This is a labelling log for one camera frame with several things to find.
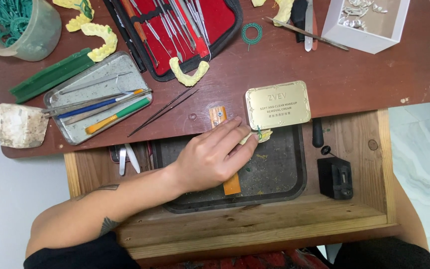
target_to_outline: green wax bar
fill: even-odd
[[[133,103],[132,105],[122,109],[121,111],[116,113],[117,118],[122,118],[123,116],[126,116],[134,111],[137,111],[145,106],[147,106],[151,101],[148,98],[144,98],[140,101],[137,101]]]
[[[24,103],[93,66],[95,63],[87,56],[89,52],[91,49],[85,48],[74,53],[10,89],[9,92],[16,97],[16,104]]]

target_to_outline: tattoo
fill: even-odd
[[[106,233],[112,231],[120,222],[116,222],[111,220],[109,217],[104,218],[104,222],[102,222],[102,228],[100,229],[99,237],[105,235]]]
[[[97,189],[95,189],[95,190],[93,190],[93,191],[90,191],[90,192],[88,192],[88,193],[81,194],[81,195],[79,195],[79,196],[77,196],[77,197],[74,197],[73,199],[74,199],[75,201],[79,201],[80,199],[82,199],[82,198],[86,197],[89,193],[92,193],[92,192],[95,192],[95,191],[100,191],[100,190],[115,191],[115,190],[117,190],[117,188],[118,188],[118,187],[119,187],[119,184],[111,184],[111,185],[104,185],[104,186],[100,186],[100,187],[98,187]]]

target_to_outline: blue paintbrush handle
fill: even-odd
[[[113,99],[110,99],[110,100],[107,100],[107,101],[104,101],[104,102],[100,102],[100,103],[93,104],[93,105],[90,105],[90,106],[87,106],[87,107],[76,109],[74,111],[70,111],[68,113],[61,114],[61,115],[59,115],[57,117],[59,119],[67,118],[67,117],[70,117],[70,116],[78,115],[78,114],[81,114],[81,113],[84,113],[84,112],[88,112],[88,111],[97,109],[99,107],[110,105],[110,104],[115,103],[115,102],[116,102],[116,99],[113,98]]]

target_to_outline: metal tray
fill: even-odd
[[[73,92],[69,92],[63,95],[59,94],[59,91],[69,86],[75,86],[103,76],[119,74],[126,71],[132,71],[132,73],[119,77],[118,85],[121,89],[129,90],[129,89],[147,88],[147,84],[145,83],[144,79],[140,75],[139,70],[135,66],[129,54],[123,51],[119,51],[110,55],[103,61],[93,65],[91,68],[81,72],[80,74],[54,87],[52,90],[50,90],[44,95],[44,103],[47,106],[47,108],[52,108],[52,107],[62,106],[62,105],[84,101],[84,100],[90,100],[97,97],[102,97],[105,95],[117,93],[119,92],[119,90],[117,89],[115,79],[112,79],[103,83],[95,84],[95,85],[92,85],[83,89],[79,89]],[[71,145],[81,144],[87,139],[97,135],[98,133],[106,130],[107,128],[110,128],[112,125],[117,124],[118,122],[124,120],[127,117],[130,117],[132,114],[136,113],[137,111],[121,119],[117,119],[115,122],[105,126],[104,128],[100,129],[99,131],[93,134],[86,134],[84,130],[86,127],[93,125],[95,123],[98,123],[99,121],[114,115],[120,110],[146,97],[152,97],[152,94],[149,93],[144,96],[134,98],[118,106],[112,107],[109,110],[101,112],[92,117],[83,119],[71,125],[65,125],[63,121],[61,121],[58,118],[54,118],[54,121],[56,122],[57,127],[59,127],[59,130],[61,130],[64,138],[69,144]]]
[[[173,213],[189,213],[269,202],[300,196],[306,187],[301,125],[272,129],[271,138],[258,145],[251,160],[238,171],[241,193],[225,195],[223,185],[203,192],[186,193],[164,204]],[[174,162],[194,136],[152,141],[155,168]]]

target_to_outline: gold tin box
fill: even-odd
[[[249,89],[245,98],[253,130],[296,125],[311,119],[306,84],[301,80]]]

